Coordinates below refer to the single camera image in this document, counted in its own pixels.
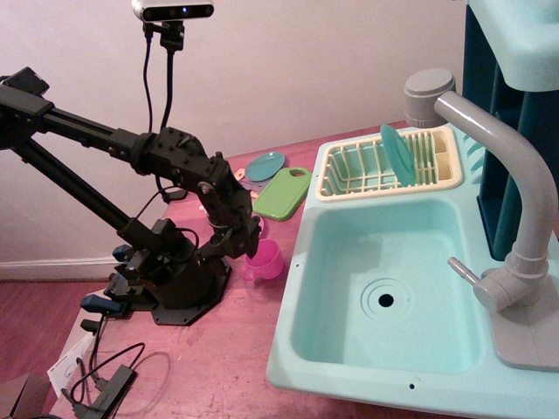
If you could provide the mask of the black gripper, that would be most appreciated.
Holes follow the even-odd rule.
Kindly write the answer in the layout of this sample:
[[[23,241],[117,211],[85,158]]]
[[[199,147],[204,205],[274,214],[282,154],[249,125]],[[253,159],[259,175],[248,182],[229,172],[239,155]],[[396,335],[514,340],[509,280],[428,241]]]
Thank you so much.
[[[259,218],[252,213],[250,192],[237,180],[221,153],[212,156],[209,174],[197,184],[197,195],[207,211],[213,235],[198,250],[201,262],[228,256],[253,258],[259,247]]]

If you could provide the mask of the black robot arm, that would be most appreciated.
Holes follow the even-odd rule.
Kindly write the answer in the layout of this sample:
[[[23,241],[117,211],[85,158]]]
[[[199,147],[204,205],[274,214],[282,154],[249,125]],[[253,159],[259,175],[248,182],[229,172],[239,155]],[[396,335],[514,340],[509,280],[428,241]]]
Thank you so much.
[[[188,326],[223,298],[230,260],[255,255],[259,218],[222,155],[208,156],[193,135],[165,127],[134,134],[62,111],[45,99],[48,85],[30,68],[1,80],[1,146],[55,182],[113,227],[123,240],[103,304],[113,315],[144,311],[158,325]],[[54,133],[157,175],[197,195],[213,230],[206,243],[168,218],[152,227],[126,215],[34,140]]]

